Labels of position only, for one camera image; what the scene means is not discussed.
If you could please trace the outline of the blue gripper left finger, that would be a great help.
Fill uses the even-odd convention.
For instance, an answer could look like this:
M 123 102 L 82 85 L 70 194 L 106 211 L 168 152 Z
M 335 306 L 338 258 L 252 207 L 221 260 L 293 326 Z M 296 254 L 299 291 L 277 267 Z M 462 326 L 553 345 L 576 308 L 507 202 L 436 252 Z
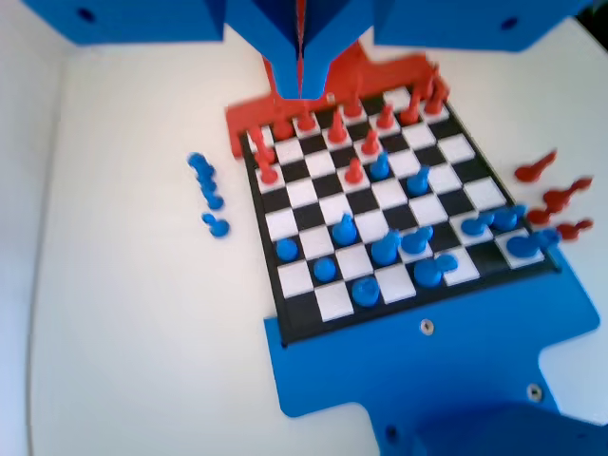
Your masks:
M 274 68 L 282 97 L 299 96 L 294 1 L 30 0 L 79 46 L 220 42 L 229 26 Z

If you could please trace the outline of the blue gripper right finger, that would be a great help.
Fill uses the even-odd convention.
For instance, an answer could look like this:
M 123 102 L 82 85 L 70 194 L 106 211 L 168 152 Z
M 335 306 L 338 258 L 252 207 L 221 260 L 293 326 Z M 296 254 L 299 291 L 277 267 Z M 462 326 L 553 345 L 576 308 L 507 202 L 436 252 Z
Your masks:
M 302 96 L 322 95 L 332 61 L 368 29 L 383 46 L 516 52 L 577 13 L 576 1 L 308 1 Z

